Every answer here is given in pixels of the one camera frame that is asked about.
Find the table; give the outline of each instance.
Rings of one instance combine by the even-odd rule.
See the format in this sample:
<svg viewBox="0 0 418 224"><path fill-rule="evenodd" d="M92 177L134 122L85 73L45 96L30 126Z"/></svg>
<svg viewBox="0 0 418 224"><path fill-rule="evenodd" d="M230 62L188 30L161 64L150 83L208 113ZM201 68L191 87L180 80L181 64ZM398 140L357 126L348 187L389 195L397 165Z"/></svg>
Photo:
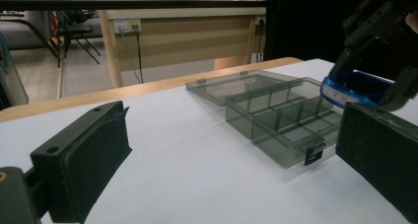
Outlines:
<svg viewBox="0 0 418 224"><path fill-rule="evenodd" d="M265 7L100 10L112 86L123 86L122 71L139 67L136 35L119 34L115 21L140 20L143 68L215 59L220 69L250 63L265 42L256 21L265 14Z"/></svg>
<svg viewBox="0 0 418 224"><path fill-rule="evenodd" d="M318 59L281 67L274 62L284 61L241 70L266 67L322 80L333 65ZM133 151L86 223L407 223L332 147L310 166L283 169L225 122L224 108L181 85L128 98L107 91L110 100L121 92L130 107L126 125ZM26 171L31 151L99 101L0 123L0 166ZM410 101L396 114L418 124L417 104ZM47 215L42 223L50 223Z"/></svg>

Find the power cord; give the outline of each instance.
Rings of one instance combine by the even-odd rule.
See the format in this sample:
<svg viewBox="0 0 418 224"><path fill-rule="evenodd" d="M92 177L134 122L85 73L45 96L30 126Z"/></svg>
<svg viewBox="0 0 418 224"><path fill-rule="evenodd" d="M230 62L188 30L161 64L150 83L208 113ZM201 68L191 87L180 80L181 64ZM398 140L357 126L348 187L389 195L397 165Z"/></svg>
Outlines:
<svg viewBox="0 0 418 224"><path fill-rule="evenodd" d="M139 79L138 75L136 74L135 66L134 66L134 63L132 61L132 56L130 54L130 49L129 49L128 44L126 42L125 28L123 26L119 26L118 28L119 28L119 32L122 34L123 44L125 45L126 52L128 53L128 57L129 57L129 61L130 61L133 73L135 74L135 77L138 80L138 83L142 84L142 81Z"/></svg>
<svg viewBox="0 0 418 224"><path fill-rule="evenodd" d="M142 56L141 56L141 45L139 44L139 28L138 25L133 26L133 31L136 35L136 43L138 46L138 64L139 64L139 74L141 75L141 81L144 83L144 78L142 77Z"/></svg>
<svg viewBox="0 0 418 224"><path fill-rule="evenodd" d="M262 39L262 29L264 27L264 20L260 19L259 23L260 23L260 32L259 32L259 38L258 38L258 50L255 56L255 61L257 63L262 62L264 60L264 49L261 50L261 39Z"/></svg>

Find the white tabletop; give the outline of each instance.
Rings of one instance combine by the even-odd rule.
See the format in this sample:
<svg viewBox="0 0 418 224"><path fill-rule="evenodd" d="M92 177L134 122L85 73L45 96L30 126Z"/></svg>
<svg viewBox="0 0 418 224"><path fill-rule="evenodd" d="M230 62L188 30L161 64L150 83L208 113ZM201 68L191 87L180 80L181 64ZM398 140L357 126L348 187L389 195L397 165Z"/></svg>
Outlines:
<svg viewBox="0 0 418 224"><path fill-rule="evenodd" d="M311 60L269 71L321 81L331 67ZM133 151L86 223L408 223L334 146L286 170L227 124L224 108L185 87L123 102ZM0 167L25 172L36 147L95 106L0 123ZM396 114L418 124L416 108Z"/></svg>

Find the robotic arm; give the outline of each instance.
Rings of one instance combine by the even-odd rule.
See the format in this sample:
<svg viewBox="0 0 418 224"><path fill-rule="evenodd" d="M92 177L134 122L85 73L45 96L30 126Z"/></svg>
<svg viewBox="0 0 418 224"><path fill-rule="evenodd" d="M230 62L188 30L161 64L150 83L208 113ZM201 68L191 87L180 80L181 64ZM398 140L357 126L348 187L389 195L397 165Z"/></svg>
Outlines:
<svg viewBox="0 0 418 224"><path fill-rule="evenodd" d="M321 86L321 94L341 108L353 102L391 112L403 107L418 93L417 65L400 65L394 82L356 70L362 61L360 53L371 42L380 39L386 44L393 43L403 34L398 23L418 11L418 0L379 1L364 0L343 23L346 48Z"/></svg>

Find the open lid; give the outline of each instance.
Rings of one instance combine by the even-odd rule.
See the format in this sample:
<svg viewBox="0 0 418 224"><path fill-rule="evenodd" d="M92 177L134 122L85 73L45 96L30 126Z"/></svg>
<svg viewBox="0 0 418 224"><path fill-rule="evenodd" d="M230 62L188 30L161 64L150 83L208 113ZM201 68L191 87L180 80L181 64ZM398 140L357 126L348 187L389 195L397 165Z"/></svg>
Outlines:
<svg viewBox="0 0 418 224"><path fill-rule="evenodd" d="M223 107L227 97L244 92L272 86L285 81L296 79L292 76L266 72L243 71L210 79L199 79L196 82L186 83L186 89L200 97Z"/></svg>

